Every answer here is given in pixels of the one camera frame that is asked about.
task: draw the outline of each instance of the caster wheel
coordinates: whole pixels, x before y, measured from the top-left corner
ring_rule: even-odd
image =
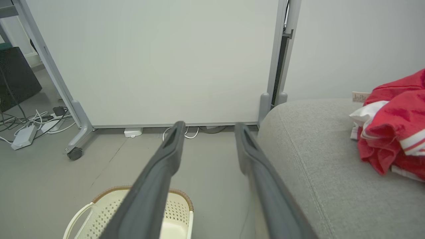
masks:
[[[82,156],[82,149],[75,147],[71,150],[71,152],[67,153],[66,155],[68,155],[68,158],[73,161],[77,160]]]

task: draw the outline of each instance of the basket rim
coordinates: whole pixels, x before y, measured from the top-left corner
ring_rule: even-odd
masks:
[[[101,194],[99,194],[97,197],[95,197],[92,202],[96,204],[101,198],[103,198],[108,193],[111,193],[114,191],[120,191],[120,190],[130,190],[130,189],[131,189],[131,185],[117,186],[117,187],[110,188],[102,192]],[[190,200],[189,196],[185,192],[183,192],[182,190],[170,188],[168,193],[174,193],[174,194],[182,196],[186,200],[187,204],[189,205],[189,211],[193,211],[192,200]]]

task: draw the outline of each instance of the gray floor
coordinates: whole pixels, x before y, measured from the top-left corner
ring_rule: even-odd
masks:
[[[63,105],[46,70],[36,76],[43,90],[21,104],[28,115]],[[20,115],[16,107],[7,113]],[[254,238],[253,203],[232,129],[185,140],[171,187],[193,202],[193,238]],[[94,197],[134,182],[161,144],[163,130],[147,128],[134,139],[125,138],[123,129],[97,130],[84,144],[84,156],[74,162],[62,150],[77,134],[76,125],[17,151],[0,141],[0,238],[61,238],[72,216]],[[13,133],[0,136],[13,139]]]

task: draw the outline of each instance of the power strip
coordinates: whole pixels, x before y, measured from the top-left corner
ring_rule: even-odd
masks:
[[[48,131],[48,130],[50,132],[58,131],[60,129],[60,127],[62,126],[62,124],[63,124],[63,120],[60,120],[60,119],[58,119],[58,120],[52,120],[52,121],[50,121],[48,123],[45,123],[43,125],[43,127],[41,127],[40,130],[43,132],[43,134],[46,131]]]
[[[12,149],[17,150],[31,145],[36,133],[37,128],[34,125],[21,129],[11,145]]]

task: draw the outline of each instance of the laundry basket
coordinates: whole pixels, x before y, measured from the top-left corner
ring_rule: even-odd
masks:
[[[63,235],[68,239],[76,221],[90,210],[75,238],[97,239],[101,236],[131,187],[115,187],[96,197],[81,208],[71,219]],[[190,198],[180,190],[171,189],[167,196],[160,239],[190,239],[193,225],[193,205]]]

